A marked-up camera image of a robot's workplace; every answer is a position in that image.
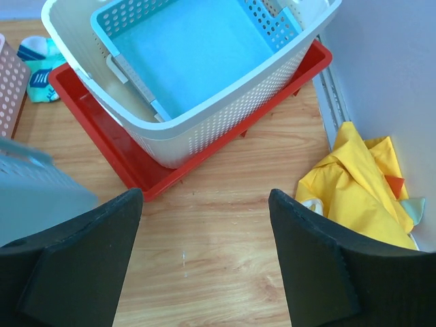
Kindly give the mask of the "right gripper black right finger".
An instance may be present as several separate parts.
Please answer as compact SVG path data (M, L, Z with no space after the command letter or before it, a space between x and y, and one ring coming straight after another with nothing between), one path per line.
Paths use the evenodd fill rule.
M434 326L435 254L347 229L278 189L268 199L293 326Z

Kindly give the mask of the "light blue upturned basket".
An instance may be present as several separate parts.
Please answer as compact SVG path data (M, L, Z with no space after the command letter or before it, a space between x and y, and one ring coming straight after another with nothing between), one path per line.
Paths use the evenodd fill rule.
M50 155L1 138L2 246L73 219L98 203Z

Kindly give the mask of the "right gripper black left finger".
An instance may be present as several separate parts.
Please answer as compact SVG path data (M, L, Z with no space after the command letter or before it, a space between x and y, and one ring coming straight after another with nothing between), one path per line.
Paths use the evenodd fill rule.
M133 188L1 247L2 326L111 326L142 215Z

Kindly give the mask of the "blue perforated basket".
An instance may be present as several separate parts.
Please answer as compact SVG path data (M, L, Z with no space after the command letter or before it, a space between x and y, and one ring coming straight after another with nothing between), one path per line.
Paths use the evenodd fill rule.
M111 1L91 27L112 62L164 121L255 70L302 32L262 1Z

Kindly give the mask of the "pink perforated basket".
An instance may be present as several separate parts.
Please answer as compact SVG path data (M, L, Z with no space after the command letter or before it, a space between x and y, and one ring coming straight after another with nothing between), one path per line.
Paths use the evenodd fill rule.
M1 38L1 90L0 128L1 137L12 139L24 106L27 85L30 79L29 67L18 57L3 34Z

